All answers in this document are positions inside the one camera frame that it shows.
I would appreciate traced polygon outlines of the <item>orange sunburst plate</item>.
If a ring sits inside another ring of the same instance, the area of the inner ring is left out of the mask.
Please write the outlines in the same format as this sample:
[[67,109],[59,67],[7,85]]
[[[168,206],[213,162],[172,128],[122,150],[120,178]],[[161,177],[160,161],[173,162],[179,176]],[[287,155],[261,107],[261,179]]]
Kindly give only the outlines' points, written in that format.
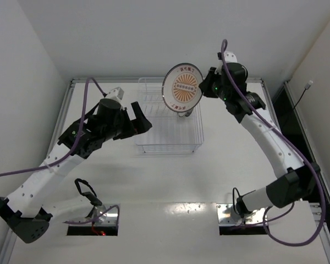
[[199,68],[191,63],[173,66],[162,83],[162,99],[173,112],[190,112],[200,102],[202,92],[199,85],[203,76]]

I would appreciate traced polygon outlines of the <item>green rimmed white plate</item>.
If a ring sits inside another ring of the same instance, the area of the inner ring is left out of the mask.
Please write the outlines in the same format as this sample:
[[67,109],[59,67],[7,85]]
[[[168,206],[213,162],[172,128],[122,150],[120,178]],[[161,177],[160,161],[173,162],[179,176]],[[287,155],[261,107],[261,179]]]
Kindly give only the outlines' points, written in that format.
[[189,117],[192,114],[192,112],[193,112],[193,110],[191,109],[191,110],[183,112],[183,113],[178,113],[178,116],[181,118]]

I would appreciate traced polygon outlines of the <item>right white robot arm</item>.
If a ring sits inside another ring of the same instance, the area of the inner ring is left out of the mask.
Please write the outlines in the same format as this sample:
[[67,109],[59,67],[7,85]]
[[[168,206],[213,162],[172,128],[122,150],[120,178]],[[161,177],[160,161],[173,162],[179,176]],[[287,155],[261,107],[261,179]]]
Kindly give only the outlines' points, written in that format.
[[264,101],[258,94],[247,90],[246,69],[239,63],[228,63],[227,67],[236,86],[232,85],[224,69],[212,67],[199,88],[203,96],[224,102],[227,111],[255,139],[277,178],[266,187],[239,196],[235,213],[244,218],[263,207],[283,208],[308,197],[316,186],[315,176],[320,171],[318,164],[307,165],[281,138]]

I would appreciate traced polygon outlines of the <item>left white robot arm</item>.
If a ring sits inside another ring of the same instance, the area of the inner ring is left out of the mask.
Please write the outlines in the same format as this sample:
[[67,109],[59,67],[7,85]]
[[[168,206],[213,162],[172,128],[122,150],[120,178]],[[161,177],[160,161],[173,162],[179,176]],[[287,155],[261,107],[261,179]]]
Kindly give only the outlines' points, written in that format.
[[59,137],[43,163],[30,169],[27,180],[0,197],[0,217],[25,243],[33,243],[48,229],[55,217],[43,203],[61,181],[108,140],[123,140],[148,132],[152,124],[138,102],[131,107],[135,119],[116,100],[103,98]]

